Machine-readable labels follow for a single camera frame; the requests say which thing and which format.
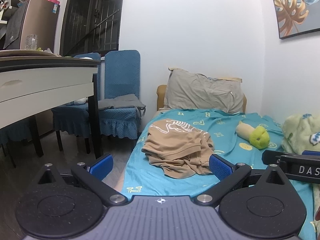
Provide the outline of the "glass jar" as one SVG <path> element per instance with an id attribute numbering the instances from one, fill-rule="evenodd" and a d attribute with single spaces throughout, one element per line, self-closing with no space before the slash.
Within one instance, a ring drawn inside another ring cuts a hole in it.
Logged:
<path id="1" fill-rule="evenodd" d="M 37 41 L 38 41 L 38 36 L 36 34 L 27 35 L 25 39 L 25 49 L 37 50 Z"/>

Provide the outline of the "dark barred window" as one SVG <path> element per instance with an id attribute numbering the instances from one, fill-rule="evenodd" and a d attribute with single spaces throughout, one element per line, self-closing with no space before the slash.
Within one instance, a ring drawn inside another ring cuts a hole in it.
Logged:
<path id="1" fill-rule="evenodd" d="M 123 0 L 67 0 L 60 54 L 75 56 L 119 49 Z"/>

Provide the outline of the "green fleece blanket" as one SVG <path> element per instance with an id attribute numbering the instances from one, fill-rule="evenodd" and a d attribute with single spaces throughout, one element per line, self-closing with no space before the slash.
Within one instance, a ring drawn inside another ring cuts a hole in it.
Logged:
<path id="1" fill-rule="evenodd" d="M 289 116 L 282 125 L 282 148 L 285 152 L 302 154 L 319 152 L 319 115 L 296 114 Z"/>

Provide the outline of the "grey seat cushion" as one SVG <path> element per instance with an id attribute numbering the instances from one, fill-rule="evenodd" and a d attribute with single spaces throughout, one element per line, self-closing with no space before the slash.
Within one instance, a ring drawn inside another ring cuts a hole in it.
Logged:
<path id="1" fill-rule="evenodd" d="M 145 115 L 146 105 L 144 105 L 135 94 L 118 96 L 113 99 L 104 99 L 98 101 L 98 109 L 118 109 L 118 108 L 136 108 L 141 117 Z"/>

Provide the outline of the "white dining table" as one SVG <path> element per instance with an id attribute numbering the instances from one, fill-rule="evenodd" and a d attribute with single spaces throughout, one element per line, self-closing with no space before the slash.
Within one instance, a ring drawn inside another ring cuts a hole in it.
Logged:
<path id="1" fill-rule="evenodd" d="M 38 157 L 43 149 L 35 115 L 80 98 L 88 98 L 89 125 L 96 158 L 103 155 L 97 99 L 100 62 L 61 57 L 36 50 L 1 51 L 1 128 L 29 122 Z"/>

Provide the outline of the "green beige plush toy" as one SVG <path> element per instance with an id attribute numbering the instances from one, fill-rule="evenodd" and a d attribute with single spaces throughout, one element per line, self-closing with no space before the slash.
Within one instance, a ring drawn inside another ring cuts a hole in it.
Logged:
<path id="1" fill-rule="evenodd" d="M 240 121 L 235 131 L 240 138 L 247 140 L 252 146 L 259 150 L 267 148 L 270 143 L 269 133 L 263 126 L 254 128 Z"/>

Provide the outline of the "blue covered chair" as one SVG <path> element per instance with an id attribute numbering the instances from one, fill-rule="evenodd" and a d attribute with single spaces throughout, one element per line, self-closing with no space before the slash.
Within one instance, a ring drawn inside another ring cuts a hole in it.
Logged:
<path id="1" fill-rule="evenodd" d="M 110 51 L 98 68 L 98 108 L 103 135 L 137 139 L 146 105 L 140 101 L 140 53 Z"/>
<path id="2" fill-rule="evenodd" d="M 86 153 L 90 154 L 89 137 L 91 127 L 89 122 L 88 98 L 81 98 L 51 109 L 53 114 L 53 128 L 56 133 L 57 144 L 63 151 L 60 132 L 82 137 L 85 142 Z"/>

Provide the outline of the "tan t-shirt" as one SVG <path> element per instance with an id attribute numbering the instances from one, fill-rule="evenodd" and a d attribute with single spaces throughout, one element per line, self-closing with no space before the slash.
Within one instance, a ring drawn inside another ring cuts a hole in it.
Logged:
<path id="1" fill-rule="evenodd" d="M 142 147 L 150 165 L 160 167 L 174 179 L 211 174 L 209 158 L 214 143 L 208 132 L 184 121 L 163 119 L 153 122 Z"/>

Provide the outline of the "near blue covered chair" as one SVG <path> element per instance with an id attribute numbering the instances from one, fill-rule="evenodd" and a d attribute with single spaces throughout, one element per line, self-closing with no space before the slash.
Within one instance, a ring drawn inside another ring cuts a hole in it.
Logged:
<path id="1" fill-rule="evenodd" d="M 103 135 L 137 139 L 146 105 L 140 101 L 140 53 L 110 51 L 98 68 L 98 108 Z"/>

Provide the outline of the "grey pillow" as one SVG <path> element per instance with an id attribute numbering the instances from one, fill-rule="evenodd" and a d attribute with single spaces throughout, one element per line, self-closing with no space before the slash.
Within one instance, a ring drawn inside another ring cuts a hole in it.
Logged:
<path id="1" fill-rule="evenodd" d="M 212 78 L 200 73 L 171 68 L 164 92 L 163 107 L 169 109 L 219 109 L 226 113 L 244 112 L 246 98 L 242 79 Z"/>

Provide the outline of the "gold leaf framed picture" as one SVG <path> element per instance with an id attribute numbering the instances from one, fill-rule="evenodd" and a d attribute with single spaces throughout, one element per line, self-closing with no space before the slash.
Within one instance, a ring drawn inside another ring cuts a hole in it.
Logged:
<path id="1" fill-rule="evenodd" d="M 279 38 L 319 31 L 319 0 L 273 0 Z"/>

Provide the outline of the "far blue covered chair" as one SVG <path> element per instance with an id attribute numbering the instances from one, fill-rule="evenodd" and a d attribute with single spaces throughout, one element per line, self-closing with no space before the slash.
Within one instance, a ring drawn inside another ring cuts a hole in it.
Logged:
<path id="1" fill-rule="evenodd" d="M 57 144 L 63 151 L 60 132 L 82 137 L 85 142 L 86 153 L 90 154 L 89 137 L 91 127 L 89 122 L 88 98 L 81 98 L 51 109 L 53 114 L 53 128 L 56 133 Z"/>

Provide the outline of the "brown refrigerator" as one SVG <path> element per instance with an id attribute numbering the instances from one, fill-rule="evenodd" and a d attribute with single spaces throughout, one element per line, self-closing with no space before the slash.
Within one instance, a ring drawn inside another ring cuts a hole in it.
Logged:
<path id="1" fill-rule="evenodd" d="M 7 23 L 3 49 L 24 49 L 27 37 L 36 35 L 39 48 L 53 50 L 59 10 L 48 0 L 27 0 Z"/>

